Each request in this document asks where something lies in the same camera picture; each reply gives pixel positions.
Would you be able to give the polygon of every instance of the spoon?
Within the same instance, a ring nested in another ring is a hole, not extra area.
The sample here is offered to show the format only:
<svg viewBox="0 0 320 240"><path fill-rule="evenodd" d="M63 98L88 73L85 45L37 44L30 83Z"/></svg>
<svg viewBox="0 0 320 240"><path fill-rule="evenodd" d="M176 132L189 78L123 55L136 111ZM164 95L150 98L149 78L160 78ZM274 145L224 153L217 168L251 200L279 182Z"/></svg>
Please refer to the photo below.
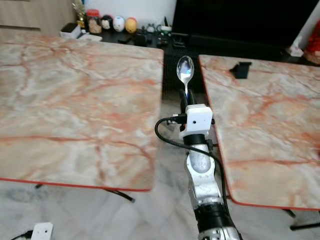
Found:
<svg viewBox="0 0 320 240"><path fill-rule="evenodd" d="M184 84L184 91L188 99L188 82L192 79L195 71L194 62L191 57L183 56L179 59L176 65L176 74L181 82Z"/></svg>

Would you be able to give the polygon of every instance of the robotic arm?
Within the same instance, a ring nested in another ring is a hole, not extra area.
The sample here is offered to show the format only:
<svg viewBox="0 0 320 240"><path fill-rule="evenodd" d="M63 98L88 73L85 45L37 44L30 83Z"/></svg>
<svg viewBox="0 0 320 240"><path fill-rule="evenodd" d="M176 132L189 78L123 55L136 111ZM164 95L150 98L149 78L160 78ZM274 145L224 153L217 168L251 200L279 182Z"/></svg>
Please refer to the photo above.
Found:
<svg viewBox="0 0 320 240"><path fill-rule="evenodd" d="M207 139L213 112L204 104L197 104L190 89L188 97L183 90L179 95L181 114L160 119L154 130L161 140L189 150L184 167L189 178L189 196L199 230L198 240L241 240L227 206L224 170L211 152L214 146L212 141ZM158 126L164 121L167 124L181 124L179 138L184 144L160 135ZM215 180L216 164L221 172L222 194Z"/></svg>

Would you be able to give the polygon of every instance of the pink marble tabletop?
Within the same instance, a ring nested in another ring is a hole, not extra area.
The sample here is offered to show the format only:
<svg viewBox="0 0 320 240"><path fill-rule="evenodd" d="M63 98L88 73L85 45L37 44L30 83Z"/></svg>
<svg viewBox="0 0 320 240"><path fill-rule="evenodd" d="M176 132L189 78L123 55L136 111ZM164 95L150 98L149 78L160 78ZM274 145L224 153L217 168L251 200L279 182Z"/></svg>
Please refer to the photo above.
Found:
<svg viewBox="0 0 320 240"><path fill-rule="evenodd" d="M249 206L320 209L320 68L199 57L228 189ZM229 72L252 62L247 79Z"/></svg>
<svg viewBox="0 0 320 240"><path fill-rule="evenodd" d="M18 36L0 45L0 179L148 191L163 51Z"/></svg>

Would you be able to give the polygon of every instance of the tiled floor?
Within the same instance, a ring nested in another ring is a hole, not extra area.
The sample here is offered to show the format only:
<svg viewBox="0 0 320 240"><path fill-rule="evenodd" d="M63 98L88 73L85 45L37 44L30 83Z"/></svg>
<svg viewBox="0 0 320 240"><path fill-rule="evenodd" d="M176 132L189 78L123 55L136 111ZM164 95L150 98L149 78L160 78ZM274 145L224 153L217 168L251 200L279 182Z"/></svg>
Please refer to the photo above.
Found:
<svg viewBox="0 0 320 240"><path fill-rule="evenodd" d="M162 116L176 113L164 101ZM178 126L162 127L177 136ZM188 195L185 151L159 143L154 189L129 193L135 203L115 194L86 188L0 182L0 240L52 222L52 240L196 240L197 223ZM320 240L320 228L290 231L293 223L319 222L314 211L245 207L229 202L232 219L244 240Z"/></svg>

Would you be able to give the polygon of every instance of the glass jar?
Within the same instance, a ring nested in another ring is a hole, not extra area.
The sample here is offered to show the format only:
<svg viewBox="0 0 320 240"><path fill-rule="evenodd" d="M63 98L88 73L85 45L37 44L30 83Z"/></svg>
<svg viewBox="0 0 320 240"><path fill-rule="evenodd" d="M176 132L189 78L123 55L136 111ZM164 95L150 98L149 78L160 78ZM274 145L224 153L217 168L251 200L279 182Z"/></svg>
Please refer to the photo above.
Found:
<svg viewBox="0 0 320 240"><path fill-rule="evenodd" d="M89 32L92 34L100 34L102 31L100 13L98 9L88 9L86 11Z"/></svg>

